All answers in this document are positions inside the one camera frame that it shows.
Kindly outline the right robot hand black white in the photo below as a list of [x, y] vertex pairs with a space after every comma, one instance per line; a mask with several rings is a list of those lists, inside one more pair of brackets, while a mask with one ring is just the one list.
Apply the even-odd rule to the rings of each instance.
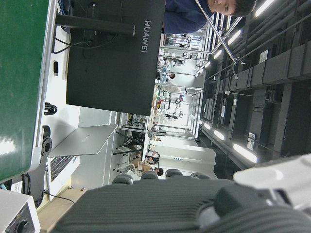
[[145, 175], [86, 191], [54, 233], [308, 233], [311, 156], [283, 157], [238, 171], [232, 180]]

